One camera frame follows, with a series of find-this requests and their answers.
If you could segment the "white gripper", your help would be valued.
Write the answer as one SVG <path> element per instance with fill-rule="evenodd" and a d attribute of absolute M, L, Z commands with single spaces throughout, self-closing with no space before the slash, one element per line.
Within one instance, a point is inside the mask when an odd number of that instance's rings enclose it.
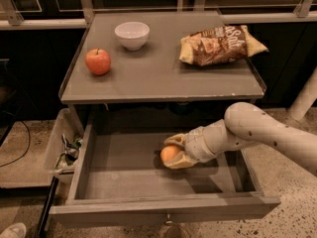
<path fill-rule="evenodd" d="M 164 165 L 170 169 L 191 168 L 197 163 L 207 163 L 216 158 L 204 139 L 202 126 L 189 131 L 168 137 L 163 141 L 166 146 L 184 147 L 184 152 L 179 152 L 171 161 Z"/>

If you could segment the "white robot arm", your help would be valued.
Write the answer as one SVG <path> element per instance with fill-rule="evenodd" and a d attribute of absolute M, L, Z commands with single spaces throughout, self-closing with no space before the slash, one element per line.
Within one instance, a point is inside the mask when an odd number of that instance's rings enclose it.
<path fill-rule="evenodd" d="M 224 118 L 215 123 L 167 138 L 164 146 L 176 147 L 178 151 L 161 153 L 160 157 L 170 169 L 190 168 L 224 152 L 239 151 L 257 143 L 276 149 L 317 176 L 317 136 L 280 123 L 248 102 L 230 105 Z"/>

